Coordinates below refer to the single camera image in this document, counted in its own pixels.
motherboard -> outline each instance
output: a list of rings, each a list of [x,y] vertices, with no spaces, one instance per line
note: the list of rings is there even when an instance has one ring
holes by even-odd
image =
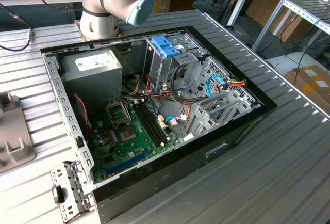
[[[100,183],[156,156],[179,143],[152,100],[129,104],[114,102],[104,113],[90,118],[93,130],[88,147],[94,158],[93,176]]]

metal table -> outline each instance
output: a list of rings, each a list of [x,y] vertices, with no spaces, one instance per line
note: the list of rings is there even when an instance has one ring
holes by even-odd
[[[193,25],[250,77],[278,108],[240,146],[111,223],[326,223],[330,204],[329,116],[257,55],[198,10],[153,15],[124,34]],[[1,33],[19,46],[25,31]],[[0,176],[3,223],[61,223],[49,171],[74,158],[39,48],[82,39],[74,25],[36,29],[23,52],[0,51],[0,91],[23,104],[36,158]],[[73,223],[99,223],[90,212]]]
[[[326,32],[330,35],[330,5],[323,0],[280,0],[273,14],[268,19],[266,25],[258,36],[256,42],[252,46],[252,51],[256,51],[265,35],[272,26],[274,20],[278,17],[283,7],[287,7],[289,10],[284,15],[273,35],[277,36],[282,29],[284,23],[289,18],[292,12],[298,14],[305,20],[309,21],[312,25],[319,28],[318,32],[311,38],[307,46],[311,45],[316,37],[322,32]]]

side panel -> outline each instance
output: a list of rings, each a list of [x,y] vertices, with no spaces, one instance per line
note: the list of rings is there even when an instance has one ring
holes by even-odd
[[[124,181],[127,183],[129,179],[126,176],[128,175],[123,175],[114,182],[95,190],[93,193],[97,201],[101,223],[111,221],[224,154],[229,148],[234,146],[234,143],[244,134],[245,130],[249,129],[249,126],[250,124],[247,123],[151,175],[148,175],[148,170],[151,168],[145,168],[146,177],[141,175],[144,177],[142,180],[116,194],[111,194],[111,192],[120,187]]]

metal bracket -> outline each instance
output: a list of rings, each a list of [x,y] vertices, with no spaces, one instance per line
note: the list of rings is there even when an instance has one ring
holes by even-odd
[[[10,92],[0,93],[0,172],[35,157],[20,100]]]
[[[86,183],[87,178],[79,161],[61,163],[51,170],[51,176],[54,201],[60,204],[64,223],[95,208],[92,194],[84,195],[82,190],[82,184]]]

red cable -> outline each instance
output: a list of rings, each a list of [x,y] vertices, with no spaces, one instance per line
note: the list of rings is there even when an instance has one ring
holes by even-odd
[[[77,95],[74,95],[74,97],[76,97],[76,98],[81,102],[82,107],[84,108],[85,119],[86,119],[86,129],[87,129],[87,133],[86,133],[86,135],[87,135],[87,137],[88,137],[88,130],[89,130],[89,129],[88,129],[88,117],[87,117],[87,111],[86,111],[85,104],[84,104],[84,102],[81,100],[81,98],[78,97]]]

